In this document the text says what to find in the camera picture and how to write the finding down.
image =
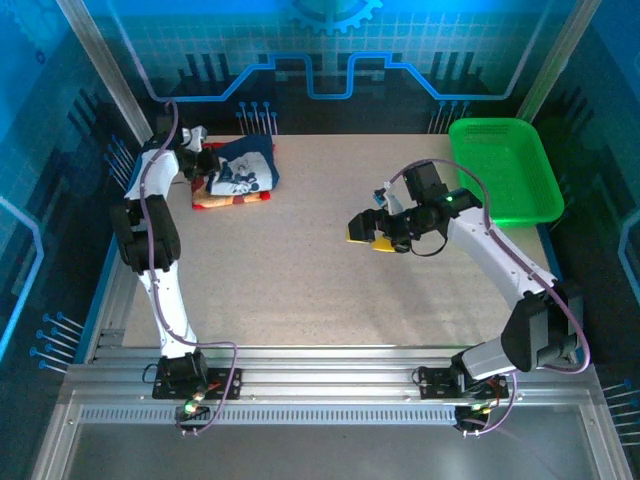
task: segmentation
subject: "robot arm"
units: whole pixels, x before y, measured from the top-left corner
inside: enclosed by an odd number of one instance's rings
[[[154,230],[154,270],[161,292],[158,301],[171,330],[192,343],[197,342],[197,338],[187,320],[178,283],[180,238],[169,213],[166,198],[171,182],[180,171],[185,172],[188,177],[193,177],[202,171],[215,169],[215,159],[211,152],[202,149],[206,135],[207,131],[203,127],[182,129],[181,138],[162,153],[145,179],[145,198]],[[160,334],[162,356],[173,359],[194,353],[195,347],[180,343],[167,333],[160,321],[151,288],[146,226],[141,224],[143,217],[140,208],[140,182],[145,166],[158,151],[158,144],[158,140],[155,139],[146,146],[141,154],[142,164],[138,176],[124,196],[124,205],[112,208],[111,213],[115,220],[114,227],[122,259],[138,274],[149,295]]]
[[[435,230],[445,241],[469,254],[512,309],[501,336],[452,359],[455,366],[473,381],[480,381],[516,368],[527,372],[573,352],[577,338],[572,325],[545,289],[489,236],[480,201],[466,189],[449,191],[433,163],[407,170],[404,179],[417,206],[395,214],[385,208],[366,210],[349,223],[348,239],[372,243],[376,250],[406,253],[413,241]],[[376,197],[383,206],[391,203],[386,190],[377,191]],[[547,284],[553,285],[577,318],[582,317],[582,298],[575,286],[558,282],[495,225],[492,230]],[[381,232],[377,238],[376,231]]]
[[[219,171],[219,160],[213,151],[202,148],[206,135],[207,131],[203,127],[181,129],[169,147],[156,159],[153,168],[148,171],[144,194],[149,221],[153,227],[153,245],[149,245],[149,225],[146,224],[140,204],[141,176],[145,166],[157,154],[164,138],[155,137],[143,147],[138,177],[125,194],[124,201],[110,208],[120,256],[123,262],[138,274],[140,282],[144,285],[160,335],[161,358],[156,374],[156,380],[160,382],[156,382],[156,386],[166,387],[173,397],[157,398],[197,400],[204,398],[208,391],[206,361],[204,355],[195,347],[197,338],[189,325],[182,302],[178,282],[180,238],[166,202],[171,182],[179,172],[183,172],[187,179],[192,179],[205,173]],[[154,265],[149,265],[149,248],[154,249]],[[158,282],[157,298],[152,288],[151,268]],[[171,332],[184,339],[187,344],[176,340],[165,329],[156,300]]]

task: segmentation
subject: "blue wall panel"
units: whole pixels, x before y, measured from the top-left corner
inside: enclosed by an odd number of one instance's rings
[[[451,121],[513,115],[573,6],[132,3],[89,9],[135,93],[143,103],[177,98],[192,122],[219,133],[240,133],[238,104],[250,101],[268,101],[284,133],[438,133],[448,128],[429,126],[439,111]]]
[[[603,2],[536,119],[567,205],[550,226],[597,362],[640,359],[640,10]]]
[[[56,3],[6,5],[0,14],[0,196],[35,221],[44,251],[29,289],[34,238],[0,206],[0,335],[7,340],[0,343],[6,440],[0,478],[18,479],[30,475],[63,378],[49,367],[64,371],[60,360],[69,359],[47,353],[48,341],[37,332],[50,336],[43,315],[58,311],[84,322],[111,238],[107,205],[123,194],[103,156],[112,135],[130,148],[135,143]],[[57,360],[31,356],[32,348]],[[41,369],[40,361],[48,366]]]

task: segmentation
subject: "vertical metal post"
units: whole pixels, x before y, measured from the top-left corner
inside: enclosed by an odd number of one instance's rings
[[[576,45],[578,45],[582,35],[584,35],[601,1],[576,0],[573,11],[558,34],[553,47],[551,47],[516,117],[529,123],[533,122],[540,107],[547,99],[551,88],[567,66],[569,57]]]
[[[57,2],[136,140],[142,145],[151,137],[151,127],[87,7],[82,0],[57,0]]]

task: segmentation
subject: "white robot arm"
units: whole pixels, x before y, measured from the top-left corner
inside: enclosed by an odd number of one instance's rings
[[[151,158],[156,153],[157,149],[147,150],[142,154],[142,165],[140,172],[144,170]],[[171,182],[175,176],[179,173],[178,158],[173,150],[167,150],[157,160],[153,168],[149,170],[146,178],[145,195],[147,197],[151,195],[162,195],[163,198],[167,198]],[[138,174],[133,186],[126,193],[125,200],[139,200],[140,199],[140,174]],[[180,284],[178,282],[178,260],[174,259],[170,265],[169,270],[165,271],[162,268],[155,269],[156,278],[159,281],[158,301],[164,313],[164,317],[169,322],[174,333],[183,337],[189,342],[197,342],[197,338],[193,329],[189,325],[187,319],[187,313],[184,309],[184,303],[182,302],[182,294],[180,293]],[[167,358],[178,358],[184,356],[186,353],[193,353],[195,347],[180,343],[167,333],[164,329],[162,322],[158,316],[156,304],[153,298],[153,291],[151,288],[151,274],[148,269],[143,270],[138,275],[140,282],[144,285],[149,300],[151,302],[151,309],[158,326],[158,333],[160,334],[160,349],[162,356]]]
[[[171,182],[180,171],[193,176],[215,167],[215,159],[202,155],[202,142],[206,135],[207,131],[200,126],[191,130],[182,129],[181,138],[176,141],[172,148],[162,153],[149,170],[145,179],[145,198],[154,222],[154,243],[156,244],[154,246],[156,249],[154,270],[159,282],[158,301],[164,318],[173,333],[190,343],[196,343],[197,338],[189,325],[180,292],[178,281],[180,241],[166,206],[166,198]],[[147,260],[146,225],[142,220],[139,207],[141,172],[144,171],[145,166],[158,151],[159,143],[159,141],[155,140],[145,146],[141,154],[141,166],[138,170],[138,176],[131,189],[124,196],[124,205],[112,207],[111,217],[122,259],[138,274],[140,282],[144,285],[149,295],[151,308],[160,334],[162,356],[168,359],[175,359],[184,357],[186,354],[193,354],[195,347],[175,340],[167,333],[160,321],[151,288],[152,277]]]
[[[468,190],[449,191],[433,163],[418,165],[404,172],[411,199],[417,206],[399,213],[389,209],[366,210],[349,223],[348,238],[373,243],[376,250],[406,253],[411,243],[431,231],[462,248],[498,287],[512,309],[501,336],[470,348],[452,359],[464,375],[481,381],[515,369],[530,371],[577,348],[576,331],[538,280],[552,286],[568,305],[574,317],[582,317],[582,297],[571,283],[557,279],[524,255],[491,224],[492,234],[530,269],[523,269],[500,248],[485,225],[481,202]],[[388,204],[386,188],[376,191],[379,203]],[[376,231],[381,235],[376,238]]]

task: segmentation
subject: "metal frame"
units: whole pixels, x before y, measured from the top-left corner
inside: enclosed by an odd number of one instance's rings
[[[152,386],[141,381],[142,369],[156,362],[159,350],[124,348],[121,339],[120,330],[103,331],[93,362],[69,367],[33,479],[65,478],[79,425],[173,424],[180,402],[152,399]],[[459,351],[242,347],[242,394],[227,406],[221,423],[451,425],[454,406],[468,405],[469,400],[420,400],[411,373],[418,365],[448,366]],[[205,354],[212,366],[229,362],[228,351]],[[522,373],[519,384],[517,408],[576,407],[599,478],[632,478],[593,368],[575,376]]]
[[[532,121],[562,72],[601,0],[577,0],[562,32],[528,93],[518,116]],[[140,143],[151,136],[117,63],[82,2],[58,0],[60,8]],[[158,349],[123,348],[135,275],[111,255],[105,291],[98,292],[96,325],[86,355],[72,365],[43,441],[33,479],[65,478],[82,424],[171,424],[179,404],[151,398],[142,369],[155,363]],[[227,406],[222,423],[443,424],[466,400],[421,401],[411,382],[416,366],[448,366],[461,348],[241,347],[241,398]],[[208,350],[208,363],[227,365],[229,352]],[[593,368],[576,376],[540,371],[519,376],[517,408],[574,406],[580,412],[594,468],[603,479],[631,479]]]
[[[136,140],[142,145],[153,132],[87,7],[82,1],[57,2]]]
[[[544,104],[551,88],[564,71],[569,57],[575,50],[585,30],[591,23],[591,18],[596,13],[602,0],[576,0],[573,11],[558,34],[556,41],[547,54],[540,71],[536,76],[531,89],[527,93],[518,113],[517,118],[526,122],[533,122],[538,111]]]

